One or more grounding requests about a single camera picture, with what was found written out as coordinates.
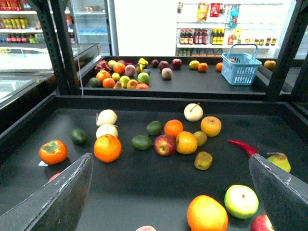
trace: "blue plastic basket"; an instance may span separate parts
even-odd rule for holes
[[[253,55],[247,53],[231,53],[234,46],[247,46],[253,45],[256,47]],[[256,44],[234,44],[228,53],[223,53],[222,57],[222,76],[231,85],[251,85],[256,76],[259,66],[262,63],[256,59],[258,46]]]

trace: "red chili pepper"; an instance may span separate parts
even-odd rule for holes
[[[238,141],[238,140],[228,140],[230,143],[234,143],[237,146],[241,147],[246,151],[249,157],[252,157],[254,154],[257,154],[258,152],[251,146],[249,146],[247,143],[243,141]]]

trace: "green fruit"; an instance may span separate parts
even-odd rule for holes
[[[135,136],[131,140],[131,143],[135,149],[142,151],[148,150],[153,146],[152,140],[149,137],[143,135]]]
[[[147,73],[148,75],[150,75],[151,71],[149,69],[144,69],[142,72]]]
[[[146,131],[150,136],[156,136],[163,130],[163,128],[164,125],[160,121],[155,120],[146,126]]]
[[[83,145],[88,141],[88,136],[85,131],[81,129],[74,129],[71,132],[71,139],[74,144]]]
[[[102,87],[102,82],[96,77],[90,78],[89,84],[93,88],[101,88]]]
[[[148,84],[150,82],[150,76],[148,73],[141,72],[140,74],[138,74],[137,81],[138,83]]]

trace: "basket handle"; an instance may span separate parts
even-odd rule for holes
[[[230,48],[230,50],[229,50],[229,53],[228,53],[228,55],[227,55],[227,58],[228,58],[228,59],[229,59],[229,57],[230,57],[230,52],[231,52],[231,50],[232,50],[232,48],[233,48],[234,46],[255,46],[256,49],[255,49],[254,53],[252,54],[252,56],[253,56],[254,59],[257,57],[258,46],[257,46],[256,44],[254,44],[254,43],[245,43],[245,44],[234,44],[234,45],[232,45],[231,48]]]

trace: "refrigerator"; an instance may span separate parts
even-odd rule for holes
[[[118,55],[112,0],[71,0],[69,8],[76,43],[99,43],[102,46],[101,56]]]

